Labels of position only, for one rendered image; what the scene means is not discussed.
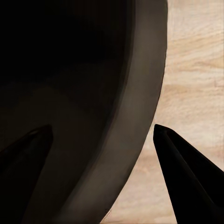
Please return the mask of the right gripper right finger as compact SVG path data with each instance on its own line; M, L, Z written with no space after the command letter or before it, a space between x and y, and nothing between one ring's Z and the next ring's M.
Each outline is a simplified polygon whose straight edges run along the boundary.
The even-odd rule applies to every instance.
M153 142L177 224L224 224L224 172L168 127Z

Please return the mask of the cauldron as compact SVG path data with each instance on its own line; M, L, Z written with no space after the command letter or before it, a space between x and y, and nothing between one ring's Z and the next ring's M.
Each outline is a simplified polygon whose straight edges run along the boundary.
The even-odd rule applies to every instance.
M154 119L168 0L0 0L0 152L50 124L20 224L99 224Z

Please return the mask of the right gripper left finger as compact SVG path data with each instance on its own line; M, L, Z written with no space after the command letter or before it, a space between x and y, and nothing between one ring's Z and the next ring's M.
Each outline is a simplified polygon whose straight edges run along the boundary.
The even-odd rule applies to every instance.
M53 144L50 124L0 152L0 224L20 224Z

